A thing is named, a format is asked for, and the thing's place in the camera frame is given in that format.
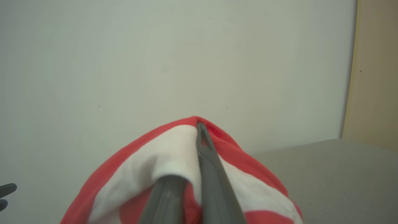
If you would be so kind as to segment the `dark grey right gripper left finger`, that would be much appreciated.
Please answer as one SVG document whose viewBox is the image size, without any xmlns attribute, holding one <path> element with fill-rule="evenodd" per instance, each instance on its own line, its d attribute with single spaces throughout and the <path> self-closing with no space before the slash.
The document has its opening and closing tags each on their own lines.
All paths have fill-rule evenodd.
<svg viewBox="0 0 398 224">
<path fill-rule="evenodd" d="M 139 224 L 183 223 L 183 198 L 187 180 L 176 175 L 159 178 L 146 202 Z"/>
</svg>

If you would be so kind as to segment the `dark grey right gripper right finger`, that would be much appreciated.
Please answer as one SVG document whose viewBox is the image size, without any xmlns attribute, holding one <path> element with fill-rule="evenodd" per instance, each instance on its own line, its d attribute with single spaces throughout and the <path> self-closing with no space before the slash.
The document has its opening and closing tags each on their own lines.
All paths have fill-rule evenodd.
<svg viewBox="0 0 398 224">
<path fill-rule="evenodd" d="M 246 224 L 247 220 L 207 127 L 197 123 L 204 224 Z"/>
</svg>

